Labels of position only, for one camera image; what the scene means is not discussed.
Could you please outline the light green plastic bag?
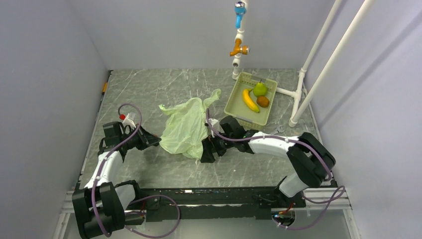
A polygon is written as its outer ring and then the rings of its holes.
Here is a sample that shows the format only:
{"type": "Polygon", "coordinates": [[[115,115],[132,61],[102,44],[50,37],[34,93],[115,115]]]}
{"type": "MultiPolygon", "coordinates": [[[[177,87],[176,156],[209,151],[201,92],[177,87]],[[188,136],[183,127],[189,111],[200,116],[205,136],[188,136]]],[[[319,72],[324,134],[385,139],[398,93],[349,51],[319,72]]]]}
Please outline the light green plastic bag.
{"type": "Polygon", "coordinates": [[[169,108],[159,105],[162,113],[169,117],[161,135],[160,146],[169,154],[200,159],[204,151],[202,140],[208,136],[206,109],[219,99],[220,94],[221,89],[215,89],[204,100],[195,97],[169,108]]]}

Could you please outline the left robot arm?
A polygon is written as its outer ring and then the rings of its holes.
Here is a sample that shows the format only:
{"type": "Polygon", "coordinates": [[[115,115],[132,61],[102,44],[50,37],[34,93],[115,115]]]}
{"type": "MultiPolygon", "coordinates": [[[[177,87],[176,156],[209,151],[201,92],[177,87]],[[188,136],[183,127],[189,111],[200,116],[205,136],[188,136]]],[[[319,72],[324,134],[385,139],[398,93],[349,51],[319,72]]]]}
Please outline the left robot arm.
{"type": "Polygon", "coordinates": [[[98,164],[83,189],[72,194],[72,204],[81,238],[111,236],[125,226],[125,209],[137,209],[143,195],[136,181],[114,184],[128,151],[158,146],[161,138],[143,127],[113,121],[103,125],[98,164]]]}

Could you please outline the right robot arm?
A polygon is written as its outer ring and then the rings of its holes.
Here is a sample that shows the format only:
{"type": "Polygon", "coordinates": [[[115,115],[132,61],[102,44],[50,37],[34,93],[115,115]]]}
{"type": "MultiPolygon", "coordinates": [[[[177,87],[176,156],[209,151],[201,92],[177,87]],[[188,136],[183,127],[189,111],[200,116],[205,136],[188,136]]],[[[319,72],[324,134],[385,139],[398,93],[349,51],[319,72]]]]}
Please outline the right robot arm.
{"type": "Polygon", "coordinates": [[[245,130],[232,116],[221,121],[206,116],[205,125],[211,135],[202,140],[202,163],[213,163],[215,154],[223,156],[230,148],[290,161],[294,172],[278,183],[274,193],[274,200],[281,207],[289,205],[304,189],[318,188],[332,177],[331,170],[336,164],[334,156],[309,132],[300,136],[278,136],[254,129],[245,130]]]}

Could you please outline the yellow fake banana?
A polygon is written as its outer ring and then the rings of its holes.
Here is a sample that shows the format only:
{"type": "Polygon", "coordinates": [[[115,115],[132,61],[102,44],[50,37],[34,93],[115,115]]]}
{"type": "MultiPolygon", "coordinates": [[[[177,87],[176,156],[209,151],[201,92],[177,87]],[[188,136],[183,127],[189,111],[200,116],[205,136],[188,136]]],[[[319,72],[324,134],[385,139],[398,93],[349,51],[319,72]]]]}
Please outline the yellow fake banana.
{"type": "Polygon", "coordinates": [[[259,109],[258,105],[251,98],[251,95],[250,95],[251,92],[252,92],[252,89],[244,89],[242,91],[242,99],[243,99],[243,102],[245,103],[245,105],[250,110],[252,110],[253,112],[259,113],[260,112],[260,109],[259,109]]]}

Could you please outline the brown fake kiwi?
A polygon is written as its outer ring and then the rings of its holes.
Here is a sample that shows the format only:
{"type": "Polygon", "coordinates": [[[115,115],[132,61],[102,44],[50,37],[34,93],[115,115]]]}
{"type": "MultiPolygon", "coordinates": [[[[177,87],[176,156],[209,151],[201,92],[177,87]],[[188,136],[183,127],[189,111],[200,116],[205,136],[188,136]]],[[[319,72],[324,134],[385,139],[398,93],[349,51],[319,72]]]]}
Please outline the brown fake kiwi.
{"type": "Polygon", "coordinates": [[[259,105],[262,108],[267,108],[270,104],[270,101],[265,96],[258,96],[256,100],[257,105],[259,105]]]}

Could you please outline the green fake pear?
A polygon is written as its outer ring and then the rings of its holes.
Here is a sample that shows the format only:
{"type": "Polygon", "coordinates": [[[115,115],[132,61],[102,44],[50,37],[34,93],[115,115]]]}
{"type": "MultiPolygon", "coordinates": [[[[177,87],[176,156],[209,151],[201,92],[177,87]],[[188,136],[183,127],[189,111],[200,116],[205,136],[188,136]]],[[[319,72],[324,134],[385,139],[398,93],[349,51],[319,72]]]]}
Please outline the green fake pear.
{"type": "Polygon", "coordinates": [[[256,97],[260,97],[260,96],[266,96],[267,94],[267,87],[264,83],[262,83],[261,81],[258,82],[255,87],[253,88],[252,92],[256,97]]]}

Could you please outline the pale yellow plastic basket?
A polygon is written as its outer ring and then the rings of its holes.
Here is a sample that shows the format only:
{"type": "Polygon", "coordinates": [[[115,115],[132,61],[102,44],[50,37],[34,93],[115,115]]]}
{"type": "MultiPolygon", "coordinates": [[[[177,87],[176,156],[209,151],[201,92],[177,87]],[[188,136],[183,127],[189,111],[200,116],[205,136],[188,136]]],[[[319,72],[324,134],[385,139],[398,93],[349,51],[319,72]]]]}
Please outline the pale yellow plastic basket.
{"type": "Polygon", "coordinates": [[[278,83],[250,73],[241,72],[228,98],[224,113],[232,116],[245,128],[262,130],[267,124],[278,83]],[[267,106],[257,104],[258,97],[253,93],[256,85],[267,88],[267,106]]]}

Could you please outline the silver wrench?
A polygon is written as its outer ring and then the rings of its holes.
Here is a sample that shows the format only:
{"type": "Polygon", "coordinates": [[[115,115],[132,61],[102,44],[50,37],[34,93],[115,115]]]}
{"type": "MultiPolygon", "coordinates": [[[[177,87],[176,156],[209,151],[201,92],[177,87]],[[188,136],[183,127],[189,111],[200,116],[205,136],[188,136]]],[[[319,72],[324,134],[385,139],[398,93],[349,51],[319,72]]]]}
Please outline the silver wrench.
{"type": "Polygon", "coordinates": [[[270,134],[277,135],[285,132],[285,127],[283,125],[278,125],[270,134]]]}

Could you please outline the orange tap valve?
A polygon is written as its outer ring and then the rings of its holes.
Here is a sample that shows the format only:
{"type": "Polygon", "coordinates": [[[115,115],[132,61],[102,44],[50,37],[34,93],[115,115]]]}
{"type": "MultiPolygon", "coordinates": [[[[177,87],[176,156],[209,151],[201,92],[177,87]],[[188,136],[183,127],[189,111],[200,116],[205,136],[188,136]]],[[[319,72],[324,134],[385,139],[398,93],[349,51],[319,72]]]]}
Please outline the orange tap valve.
{"type": "Polygon", "coordinates": [[[247,55],[250,52],[250,48],[246,45],[242,45],[242,40],[240,38],[235,39],[235,44],[233,50],[229,53],[230,57],[233,57],[237,54],[247,55]]]}

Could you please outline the blue tap valve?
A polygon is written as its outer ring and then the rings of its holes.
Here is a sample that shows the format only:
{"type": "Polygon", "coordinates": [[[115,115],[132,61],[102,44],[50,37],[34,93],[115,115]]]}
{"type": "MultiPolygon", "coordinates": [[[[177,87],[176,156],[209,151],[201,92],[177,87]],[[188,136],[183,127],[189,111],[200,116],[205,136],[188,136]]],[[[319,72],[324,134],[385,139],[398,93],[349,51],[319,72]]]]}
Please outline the blue tap valve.
{"type": "Polygon", "coordinates": [[[235,11],[235,15],[236,15],[235,27],[236,27],[236,29],[240,29],[241,28],[241,22],[242,22],[243,16],[247,12],[246,2],[244,2],[244,1],[237,1],[234,4],[234,11],[235,11]]]}

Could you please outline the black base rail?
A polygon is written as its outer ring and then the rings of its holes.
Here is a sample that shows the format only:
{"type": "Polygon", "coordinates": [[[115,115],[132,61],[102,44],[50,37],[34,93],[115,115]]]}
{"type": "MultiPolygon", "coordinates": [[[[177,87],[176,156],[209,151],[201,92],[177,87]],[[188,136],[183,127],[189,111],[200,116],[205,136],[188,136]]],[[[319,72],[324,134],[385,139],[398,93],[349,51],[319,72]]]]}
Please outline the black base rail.
{"type": "Polygon", "coordinates": [[[126,210],[143,211],[147,222],[180,218],[269,220],[280,211],[305,208],[300,193],[283,196],[274,186],[217,188],[143,188],[126,210]]]}

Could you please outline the orange handled tool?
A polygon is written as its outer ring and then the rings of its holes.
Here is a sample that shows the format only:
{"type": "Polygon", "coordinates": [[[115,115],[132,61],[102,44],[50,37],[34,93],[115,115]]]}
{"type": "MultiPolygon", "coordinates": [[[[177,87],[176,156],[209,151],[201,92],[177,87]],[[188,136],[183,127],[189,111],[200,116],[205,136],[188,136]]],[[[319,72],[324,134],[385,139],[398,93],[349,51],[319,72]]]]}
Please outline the orange handled tool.
{"type": "Polygon", "coordinates": [[[102,87],[102,97],[106,93],[108,82],[109,82],[109,79],[111,77],[112,72],[113,72],[113,70],[108,70],[108,72],[107,72],[107,79],[106,79],[106,81],[105,81],[105,83],[103,84],[103,87],[102,87]]]}

